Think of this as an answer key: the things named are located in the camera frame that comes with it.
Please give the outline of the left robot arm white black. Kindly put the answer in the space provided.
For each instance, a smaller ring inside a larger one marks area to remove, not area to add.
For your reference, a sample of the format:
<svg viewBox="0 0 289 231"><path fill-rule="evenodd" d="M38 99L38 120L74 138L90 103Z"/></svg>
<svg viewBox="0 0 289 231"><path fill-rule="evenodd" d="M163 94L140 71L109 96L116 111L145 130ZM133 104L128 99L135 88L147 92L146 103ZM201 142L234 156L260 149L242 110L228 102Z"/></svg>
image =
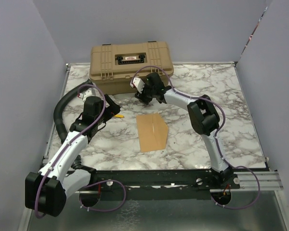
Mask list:
<svg viewBox="0 0 289 231"><path fill-rule="evenodd" d="M60 149L38 173L30 172L25 179L25 206L34 210L36 217L58 216L77 190L96 186L95 169L77 164L72 174L68 171L98 127L119 112L120 106L107 94L86 98L81 119L72 124Z"/></svg>

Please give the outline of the brown paper envelope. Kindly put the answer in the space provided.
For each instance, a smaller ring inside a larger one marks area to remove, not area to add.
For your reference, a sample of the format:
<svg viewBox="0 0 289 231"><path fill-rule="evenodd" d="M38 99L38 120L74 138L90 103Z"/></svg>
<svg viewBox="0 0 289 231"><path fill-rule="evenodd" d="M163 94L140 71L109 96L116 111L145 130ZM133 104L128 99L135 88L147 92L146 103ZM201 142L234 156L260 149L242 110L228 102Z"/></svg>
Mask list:
<svg viewBox="0 0 289 231"><path fill-rule="evenodd" d="M160 114L137 115L136 124L142 153L166 148L168 126Z"/></svg>

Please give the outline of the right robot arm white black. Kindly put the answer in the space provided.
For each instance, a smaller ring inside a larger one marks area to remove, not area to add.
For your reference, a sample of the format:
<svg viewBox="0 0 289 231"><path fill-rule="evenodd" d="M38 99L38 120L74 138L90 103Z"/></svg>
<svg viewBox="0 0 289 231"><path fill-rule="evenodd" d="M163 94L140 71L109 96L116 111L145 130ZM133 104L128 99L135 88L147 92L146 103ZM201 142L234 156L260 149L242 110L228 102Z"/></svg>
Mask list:
<svg viewBox="0 0 289 231"><path fill-rule="evenodd" d="M147 75L145 80L134 77L130 86L137 89L135 97L146 105L156 99L159 103L175 105L188 112L193 130L201 135L206 145L213 174L212 184L216 188L227 185L233 168L224 158L223 144L218 137L220 128L225 124L225 116L219 124L218 105L208 95L196 97L177 90L171 83L165 86L156 72Z"/></svg>

